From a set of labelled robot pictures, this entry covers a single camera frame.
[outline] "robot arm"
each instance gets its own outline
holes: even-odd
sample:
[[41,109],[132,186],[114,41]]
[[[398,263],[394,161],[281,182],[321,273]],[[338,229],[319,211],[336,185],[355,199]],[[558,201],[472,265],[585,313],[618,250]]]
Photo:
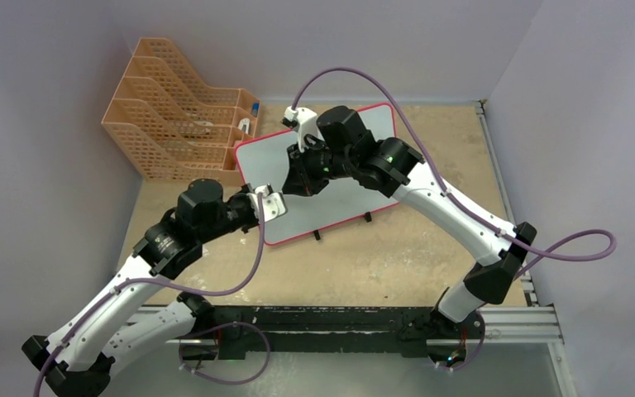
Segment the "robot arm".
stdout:
[[[366,189],[393,197],[452,235],[475,259],[469,274],[444,292],[435,314],[460,323],[483,304],[502,303],[527,252],[479,225],[447,195],[454,194],[470,211],[526,243],[536,236],[532,226],[523,223],[515,227],[446,181],[443,191],[420,153],[395,137],[376,141],[359,113],[352,109],[339,106],[319,117],[310,117],[307,122],[314,120],[314,128],[300,124],[300,117],[289,118],[289,110],[285,114],[284,125],[301,132],[317,129],[324,141],[317,134],[298,134],[298,144],[288,148],[289,174],[284,194],[312,196],[324,189],[330,179],[353,178]],[[306,146],[302,151],[300,141]]]
[[[123,267],[84,309],[49,336],[32,336],[23,344],[22,350],[39,369],[59,348],[45,375],[57,395],[98,395],[111,376],[128,363],[154,346],[191,331],[194,313],[184,303],[171,304],[156,320],[124,326],[140,306],[164,288],[164,283],[174,280],[201,258],[204,243],[240,228],[246,232],[257,226],[259,206],[265,222],[286,213],[282,194],[269,185],[257,189],[246,185],[226,202],[222,196],[222,186],[217,181],[199,179],[191,183],[179,196],[177,206],[146,231]],[[118,287],[134,279],[157,284]],[[108,294],[112,297],[100,304]],[[86,313],[88,316],[75,334],[64,341]]]

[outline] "gray wall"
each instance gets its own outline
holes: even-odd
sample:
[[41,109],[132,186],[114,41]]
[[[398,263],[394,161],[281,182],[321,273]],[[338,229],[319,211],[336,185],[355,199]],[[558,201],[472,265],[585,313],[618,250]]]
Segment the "gray wall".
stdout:
[[[345,65],[410,102],[487,98],[542,0],[111,0],[133,46],[168,36],[218,86],[287,100],[319,70]],[[352,75],[308,90],[315,100],[371,101]]]
[[545,1],[488,116],[515,217],[539,227],[540,246],[616,232],[610,258],[532,274],[558,309],[580,395],[635,395],[635,2]]
[[[263,361],[263,353],[248,353],[242,361],[204,361],[203,371],[239,380]],[[560,397],[553,374],[546,345],[490,343],[454,375],[398,354],[274,353],[260,378],[225,386],[179,371],[178,348],[165,345],[127,367],[101,397]]]
[[129,56],[103,0],[0,0],[0,395],[116,265],[140,178],[99,123]]

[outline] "wooden table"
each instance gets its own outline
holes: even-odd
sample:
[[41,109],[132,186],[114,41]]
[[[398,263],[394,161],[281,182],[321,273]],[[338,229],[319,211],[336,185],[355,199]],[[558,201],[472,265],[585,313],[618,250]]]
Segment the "wooden table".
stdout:
[[[309,106],[318,114],[330,108]],[[260,135],[283,130],[285,105],[264,105]],[[505,218],[493,166],[473,107],[407,106],[403,110],[430,150],[444,178]],[[401,121],[397,133],[413,144]],[[176,205],[186,183],[145,181],[131,217],[119,265],[145,230]],[[229,196],[237,188],[226,186]],[[199,289],[228,289],[252,266],[258,232],[235,232],[208,243],[207,253],[177,278]],[[259,271],[240,292],[208,298],[213,304],[409,306],[434,305],[442,291],[473,265],[469,253],[423,215],[404,205],[374,213],[373,222],[347,222],[327,229],[322,240],[305,237],[266,246]],[[165,289],[148,304],[168,304],[177,291]],[[503,305],[526,306],[513,284]]]

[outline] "orange plastic file organizer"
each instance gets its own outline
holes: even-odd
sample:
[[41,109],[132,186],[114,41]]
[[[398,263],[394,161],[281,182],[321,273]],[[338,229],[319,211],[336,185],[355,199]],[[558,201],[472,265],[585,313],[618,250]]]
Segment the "orange plastic file organizer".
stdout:
[[[136,53],[143,43],[159,40],[170,44],[166,39],[142,39]],[[174,54],[177,62],[189,68],[190,72],[185,72],[186,80],[198,78],[178,50],[168,54]],[[133,57],[106,111],[103,125],[147,179],[209,178],[240,186],[242,178],[236,167],[234,147],[252,139],[257,117],[252,117],[244,108],[217,105],[231,101],[229,93],[236,95],[232,100],[235,104],[241,100],[251,102],[250,109],[258,100],[243,89],[210,88],[200,78],[198,81],[195,87],[199,92],[217,90],[218,93],[203,97],[215,98],[213,105],[199,101],[162,59]],[[249,133],[236,127],[243,118],[251,120]]]
[[246,112],[251,112],[252,105],[259,103],[259,99],[245,89],[215,88],[206,84],[169,39],[141,38],[133,55],[154,56],[163,60],[200,103],[237,106]]

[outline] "purple cable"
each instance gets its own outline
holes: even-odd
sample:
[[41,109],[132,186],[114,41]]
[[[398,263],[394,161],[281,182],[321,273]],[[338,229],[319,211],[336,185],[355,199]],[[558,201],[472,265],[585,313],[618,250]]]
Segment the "purple cable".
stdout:
[[[261,199],[262,199],[262,194],[258,193],[257,194],[257,202],[261,203]],[[176,289],[178,291],[188,292],[190,294],[196,294],[196,295],[225,296],[225,295],[232,295],[232,294],[236,293],[240,289],[244,288],[245,285],[249,284],[251,279],[254,277],[254,275],[256,274],[257,269],[259,269],[259,264],[261,262],[261,255],[264,252],[264,244],[265,244],[264,207],[259,205],[258,206],[258,212],[259,212],[259,246],[256,249],[256,257],[254,259],[254,265],[252,266],[252,268],[250,270],[250,274],[247,275],[247,277],[238,286],[236,286],[234,288],[226,289],[224,291],[203,291],[201,289],[194,289],[194,288],[190,288],[190,287],[185,287],[183,285],[176,285],[176,284],[173,284],[173,283],[171,283],[169,281],[166,281],[166,280],[138,278],[138,279],[125,280],[125,281],[121,282],[119,285],[115,286],[114,289],[122,290],[122,289],[126,288],[129,285],[139,284],[139,283],[147,283],[147,284],[160,285],[160,286],[163,286],[163,287],[166,287],[166,288]],[[74,336],[74,334],[81,328],[81,326],[84,325],[84,323],[86,323],[86,321],[89,318],[91,318],[91,316],[93,316],[93,314],[96,313],[113,296],[114,295],[111,294],[110,292],[106,293],[101,299],[99,299],[95,304],[93,304],[91,306],[91,308],[89,308],[89,310],[87,310],[84,314],[82,314],[82,316],[79,318],[79,320],[77,320],[74,324],[72,324],[72,327],[69,329],[69,331],[62,337],[62,340],[60,341],[60,345],[57,346],[52,351],[52,353],[50,353],[50,356],[47,357],[47,360],[45,360],[45,363],[42,365],[42,369],[40,369],[40,372],[37,375],[37,379],[36,379],[36,383],[35,383],[35,389],[33,390],[33,397],[40,397],[40,389],[42,387],[42,382],[45,380],[45,373],[50,368],[52,363],[55,361],[57,356],[62,352],[62,349],[63,349],[62,346],[64,344],[66,344]],[[251,328],[254,329],[256,332],[258,332],[262,336],[262,338],[267,341],[266,336],[264,335],[264,333],[262,333],[262,331],[259,328],[254,327],[254,326],[251,326]],[[267,342],[266,349],[267,349],[266,350],[267,358],[266,358],[266,362],[265,362],[264,366],[261,367],[261,370],[255,376],[253,376],[251,378],[248,378],[249,380],[242,381],[243,383],[246,383],[248,381],[256,379],[257,376],[261,375],[261,373],[264,372],[264,370],[266,369],[266,366],[269,364],[270,350],[269,350],[268,342]],[[217,383],[223,383],[224,385],[227,385],[227,383],[224,383],[224,382],[228,382],[228,380],[214,378],[214,377],[212,377],[210,375],[205,375],[204,377],[206,377],[206,379],[208,379],[208,380],[216,381]]]
[[181,361],[181,367],[184,368],[186,371],[190,372],[192,375],[200,376],[201,378],[204,378],[204,379],[207,379],[207,380],[211,380],[211,381],[219,383],[221,385],[244,385],[245,383],[252,382],[254,379],[258,378],[262,373],[264,373],[264,371],[266,370],[266,367],[269,366],[270,344],[269,344],[269,339],[267,339],[266,335],[257,326],[255,326],[253,324],[243,323],[243,322],[237,321],[237,322],[234,322],[234,323],[227,323],[227,324],[217,325],[217,326],[215,326],[213,328],[209,328],[209,329],[207,329],[205,331],[191,333],[189,335],[184,336],[184,338],[200,337],[201,335],[204,335],[206,333],[215,332],[218,329],[223,329],[223,328],[228,328],[228,327],[235,327],[235,326],[238,326],[238,325],[240,325],[242,327],[251,328],[252,331],[258,333],[259,336],[261,337],[261,340],[264,342],[264,344],[266,346],[266,358],[264,359],[264,364],[262,364],[262,366],[259,369],[259,371],[257,371],[254,375],[250,376],[249,378],[243,379],[243,380],[224,380],[224,379],[220,379],[220,378],[216,378],[216,377],[213,377],[213,376],[210,376],[210,375],[203,374],[202,372],[196,371],[194,368],[191,368],[190,366],[186,365],[186,363],[184,362],[184,355],[181,352],[181,346],[179,346],[179,361]]
[[[395,98],[393,98],[393,95],[391,95],[388,92],[388,90],[383,86],[383,84],[379,83],[376,79],[374,79],[367,73],[362,72],[361,70],[358,70],[358,69],[341,67],[341,66],[325,69],[322,72],[315,74],[310,80],[308,80],[307,83],[303,85],[303,87],[300,88],[300,90],[298,91],[298,93],[296,94],[294,98],[293,103],[291,104],[291,108],[295,109],[298,106],[298,101],[305,93],[305,90],[308,89],[308,86],[310,86],[310,84],[312,84],[320,76],[323,76],[324,74],[328,74],[331,72],[339,72],[339,71],[357,74],[363,77],[364,79],[369,80],[376,88],[380,90],[381,93],[383,93],[383,95],[389,100],[391,105],[393,105],[393,109],[395,109],[395,112],[398,114],[400,119],[403,120],[403,124],[405,125],[405,128],[408,130],[408,133],[413,138],[415,143],[418,145],[418,148],[420,149],[420,151],[423,153],[425,160],[427,161],[427,164],[429,165],[430,170],[432,170],[432,175],[434,176],[434,179],[439,185],[439,189],[441,189],[442,192],[446,192],[447,187],[446,187],[446,184],[444,183],[444,179],[442,178],[442,175],[437,170],[437,166],[435,165],[434,160],[432,159],[432,156],[429,154],[429,151],[427,151],[427,149],[425,148],[425,145],[420,140],[418,134],[415,132],[413,126],[410,124],[410,121],[408,120],[407,117],[405,117],[405,114],[403,113],[403,109],[400,108],[400,105],[398,105],[398,103],[395,101]],[[568,237],[564,237],[560,241],[551,245],[545,251],[542,251],[537,248],[534,248],[533,246],[529,246],[527,243],[522,242],[513,236],[510,236],[506,233],[502,233],[502,229],[500,229],[499,227],[496,227],[494,224],[488,222],[487,220],[475,214],[473,211],[469,210],[463,203],[461,203],[461,201],[459,201],[458,198],[456,198],[456,196],[454,196],[454,194],[449,193],[446,196],[451,200],[452,203],[454,203],[454,205],[456,205],[457,208],[459,208],[459,210],[461,210],[463,213],[468,215],[470,218],[476,220],[479,224],[495,232],[496,235],[502,236],[505,240],[512,242],[514,245],[520,246],[523,249],[527,250],[528,252],[531,252],[532,254],[537,255],[537,257],[529,261],[526,266],[524,266],[520,271],[518,271],[518,273],[515,275],[515,279],[519,278],[521,275],[523,275],[527,270],[535,266],[543,258],[551,258],[551,259],[556,259],[559,261],[572,261],[572,262],[597,261],[598,259],[602,259],[602,258],[605,258],[606,256],[609,256],[611,253],[614,252],[614,249],[617,248],[617,239],[614,236],[614,234],[612,234],[612,232],[608,230],[604,230],[604,229],[590,229],[590,230],[584,230],[582,232],[571,234]],[[561,254],[553,253],[553,251],[556,248],[563,246],[567,242],[573,241],[579,237],[589,236],[592,234],[603,235],[609,239],[608,247],[605,248],[604,251],[598,252],[596,254],[586,255],[586,256],[569,256],[569,255],[561,255]],[[476,313],[480,317],[481,331],[483,336],[478,342],[478,344],[476,345],[474,351],[469,356],[468,360],[464,361],[463,364],[454,368],[454,371],[458,371],[461,368],[466,367],[467,363],[469,363],[470,361],[473,361],[473,359],[476,356],[478,356],[478,353],[480,352],[480,349],[483,346],[483,341],[485,339],[485,321],[483,320],[483,316],[479,312],[476,312]]]

